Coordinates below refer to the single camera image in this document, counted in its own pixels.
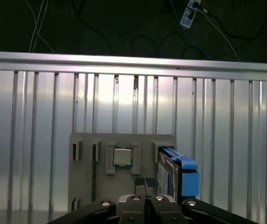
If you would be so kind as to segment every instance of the screw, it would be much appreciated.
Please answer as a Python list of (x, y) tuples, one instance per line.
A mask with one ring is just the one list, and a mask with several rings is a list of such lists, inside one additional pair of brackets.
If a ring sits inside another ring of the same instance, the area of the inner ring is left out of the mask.
[(109, 202), (102, 202), (102, 206), (109, 206), (110, 203)]
[(195, 206), (196, 205), (196, 203), (194, 201), (188, 201), (187, 204), (190, 205), (190, 206)]
[(157, 196), (155, 199), (156, 199), (157, 201), (162, 201), (162, 200), (163, 200), (163, 197), (162, 197), (162, 196)]
[(140, 200), (140, 197), (133, 197), (132, 200), (133, 201), (139, 201)]

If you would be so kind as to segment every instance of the aluminum frame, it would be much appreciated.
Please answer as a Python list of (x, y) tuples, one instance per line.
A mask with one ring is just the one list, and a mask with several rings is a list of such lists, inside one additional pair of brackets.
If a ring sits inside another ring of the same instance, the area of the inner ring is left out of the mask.
[(175, 134), (199, 199), (267, 224), (267, 64), (0, 52), (0, 224), (67, 212), (73, 132)]

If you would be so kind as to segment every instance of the gray fixture plate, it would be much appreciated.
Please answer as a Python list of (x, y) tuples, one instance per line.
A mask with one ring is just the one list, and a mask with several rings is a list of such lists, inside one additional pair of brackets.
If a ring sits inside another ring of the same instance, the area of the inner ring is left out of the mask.
[[(176, 137), (167, 134), (71, 134), (68, 210), (100, 198), (117, 202), (122, 195), (134, 194), (136, 177), (156, 177), (158, 147), (161, 146), (176, 147)], [(133, 149), (131, 167), (113, 165), (115, 147)]]

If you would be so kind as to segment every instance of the white cable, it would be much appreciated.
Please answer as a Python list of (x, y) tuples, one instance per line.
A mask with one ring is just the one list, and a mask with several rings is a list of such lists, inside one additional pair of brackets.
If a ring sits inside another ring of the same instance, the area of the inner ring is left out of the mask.
[[(39, 27), (38, 33), (40, 33), (40, 30), (41, 30), (41, 27), (42, 27), (43, 20), (44, 20), (44, 17), (45, 17), (45, 14), (46, 14), (47, 9), (48, 9), (48, 0), (46, 1), (46, 6), (45, 6), (44, 14), (43, 14), (43, 17), (42, 17), (42, 20), (41, 20), (41, 23), (40, 23), (40, 27)], [(33, 50), (32, 50), (32, 52), (35, 51), (35, 47), (36, 47), (37, 40), (38, 40), (38, 36), (36, 36), (36, 38), (35, 38), (35, 44), (34, 44), (34, 46), (33, 46)]]
[[(43, 0), (42, 3), (41, 3), (41, 5), (40, 5), (40, 10), (39, 10), (38, 17), (37, 17), (37, 23), (35, 23), (35, 26), (37, 26), (38, 23), (39, 23), (40, 13), (41, 13), (41, 11), (42, 11), (42, 7), (43, 7), (43, 4), (44, 4), (44, 1), (45, 1), (45, 0)], [(31, 48), (32, 48), (33, 38), (34, 38), (35, 32), (36, 32), (36, 28), (34, 28), (33, 33), (32, 33), (32, 38), (31, 38), (31, 42), (30, 42), (29, 53), (31, 52)]]
[(241, 62), (241, 60), (239, 59), (239, 57), (238, 57), (238, 55), (237, 55), (237, 53), (236, 53), (236, 51), (235, 51), (235, 49), (233, 48), (233, 46), (231, 45), (231, 43), (229, 42), (229, 40), (226, 38), (226, 36), (214, 25), (214, 23), (212, 23), (211, 22), (211, 20), (208, 18), (208, 16), (206, 15), (206, 13), (204, 13), (203, 11), (201, 11), (201, 10), (197, 10), (198, 12), (200, 12), (207, 20), (208, 20), (208, 22), (223, 36), (223, 38), (226, 40), (226, 42), (230, 45), (230, 47), (231, 47), (231, 49), (233, 50), (233, 52), (234, 52), (234, 54), (235, 54), (235, 56), (236, 56), (236, 58), (237, 58), (237, 60), (239, 61), (239, 62)]
[(35, 18), (35, 13), (34, 13), (32, 7), (30, 6), (28, 0), (26, 0), (26, 2), (27, 2), (27, 5), (29, 6), (29, 8), (30, 8), (30, 10), (31, 10), (31, 12), (32, 12), (32, 15), (33, 15), (33, 18), (34, 18), (34, 22), (35, 22), (35, 30), (36, 30), (36, 32), (37, 32), (37, 35), (38, 35), (38, 36), (40, 37), (40, 39), (41, 39), (41, 40), (48, 46), (48, 48), (51, 50), (51, 52), (52, 52), (52, 53), (55, 53), (55, 52), (53, 51), (53, 49), (50, 47), (50, 45), (49, 45), (49, 44), (42, 38), (42, 36), (39, 34), (39, 32), (38, 32), (38, 28), (37, 28), (37, 21), (36, 21), (36, 18)]

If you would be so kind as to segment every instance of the power strip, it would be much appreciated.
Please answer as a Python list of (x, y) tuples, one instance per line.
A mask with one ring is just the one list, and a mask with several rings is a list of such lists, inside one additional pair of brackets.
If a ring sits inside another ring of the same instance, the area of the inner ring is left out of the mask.
[(192, 22), (193, 22), (193, 20), (194, 20), (194, 17), (195, 17), (195, 15), (196, 15), (196, 13), (197, 13), (197, 8), (192, 7), (193, 4), (194, 4), (195, 2), (197, 2), (198, 4), (200, 4), (201, 1), (202, 1), (202, 0), (189, 0), (188, 6), (189, 6), (190, 8), (192, 8), (192, 9), (194, 9), (194, 11), (193, 11), (193, 17), (192, 17), (192, 19), (189, 19), (188, 16), (189, 16), (190, 14), (192, 14), (192, 11), (191, 11), (188, 7), (186, 7), (185, 12), (184, 12), (184, 14), (183, 14), (183, 16), (182, 16), (182, 19), (181, 19), (181, 21), (180, 21), (180, 24), (181, 24), (185, 29), (189, 29), (189, 28), (191, 27)]

